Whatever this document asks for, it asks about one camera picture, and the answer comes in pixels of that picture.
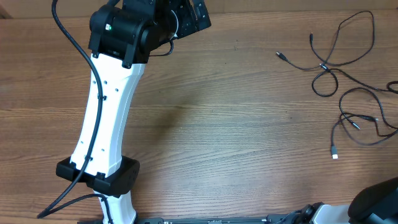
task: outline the wall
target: wall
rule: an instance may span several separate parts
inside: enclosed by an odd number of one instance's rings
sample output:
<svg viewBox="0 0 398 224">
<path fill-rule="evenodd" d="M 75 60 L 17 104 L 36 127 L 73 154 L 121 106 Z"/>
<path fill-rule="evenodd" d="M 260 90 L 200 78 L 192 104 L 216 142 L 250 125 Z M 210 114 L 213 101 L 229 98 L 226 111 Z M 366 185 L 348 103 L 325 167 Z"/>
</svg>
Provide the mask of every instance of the wall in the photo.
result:
<svg viewBox="0 0 398 224">
<path fill-rule="evenodd" d="M 90 16 L 107 0 L 60 0 L 60 17 Z M 0 0 L 12 18 L 51 17 L 52 0 Z M 207 0 L 210 13 L 395 9 L 398 0 Z"/>
</svg>

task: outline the wooden table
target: wooden table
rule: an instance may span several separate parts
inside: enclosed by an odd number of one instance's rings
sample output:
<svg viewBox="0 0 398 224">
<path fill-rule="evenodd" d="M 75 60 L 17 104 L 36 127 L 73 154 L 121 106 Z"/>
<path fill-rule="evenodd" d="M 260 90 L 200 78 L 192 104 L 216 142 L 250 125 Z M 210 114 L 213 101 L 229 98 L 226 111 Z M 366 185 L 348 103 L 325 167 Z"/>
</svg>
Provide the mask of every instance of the wooden table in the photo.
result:
<svg viewBox="0 0 398 224">
<path fill-rule="evenodd" d="M 337 94 L 321 98 L 311 82 L 319 71 L 315 47 L 328 52 L 338 24 L 354 11 L 213 14 L 213 26 L 175 42 L 169 57 L 152 58 L 137 87 L 124 133 L 123 154 L 141 163 L 132 190 L 141 217 L 252 217 L 323 201 L 350 203 L 363 188 L 398 174 L 398 137 L 374 147 L 336 132 L 339 159 L 330 156 L 331 127 L 341 94 L 358 84 L 338 74 Z M 398 75 L 398 11 L 374 11 L 376 44 L 343 67 L 370 85 Z M 88 45 L 88 18 L 62 19 Z M 371 21 L 346 26 L 331 61 L 361 55 Z M 167 50 L 162 47 L 159 52 Z M 102 216 L 96 198 L 45 220 L 35 216 L 68 181 L 55 175 L 70 156 L 83 122 L 90 69 L 51 19 L 0 21 L 0 223 L 76 223 Z M 325 92 L 331 77 L 317 83 Z M 398 96 L 377 94 L 398 124 Z M 347 96 L 354 113 L 380 117 L 369 95 Z M 356 137 L 375 140 L 372 124 Z M 67 200 L 90 194 L 77 185 Z"/>
</svg>

